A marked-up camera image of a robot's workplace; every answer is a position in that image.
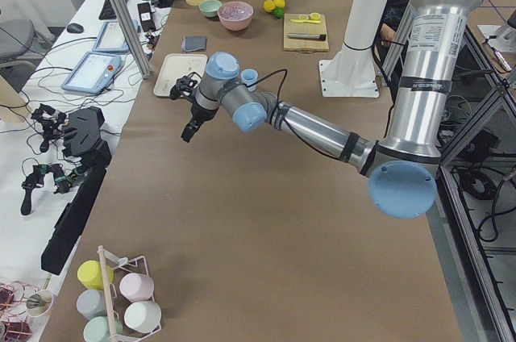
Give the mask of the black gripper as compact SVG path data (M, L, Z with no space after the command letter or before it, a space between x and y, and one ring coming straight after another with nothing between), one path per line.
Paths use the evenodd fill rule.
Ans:
M212 120L218 111L218 103L212 102L205 98L193 98L192 106L190 108L191 119L185 125L181 138L185 142L190 142L194 135L200 129L204 122Z

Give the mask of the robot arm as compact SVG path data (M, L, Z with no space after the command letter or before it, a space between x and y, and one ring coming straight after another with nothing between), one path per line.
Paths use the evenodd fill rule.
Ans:
M215 52L200 82L182 90L190 140L223 113L241 132L270 126L360 175L369 201L398 219L427 213L437 197L438 130L469 15L483 0L410 0L412 26L398 88L377 83L372 46L387 0L352 0L342 40L328 58L263 75L249 90L234 52Z

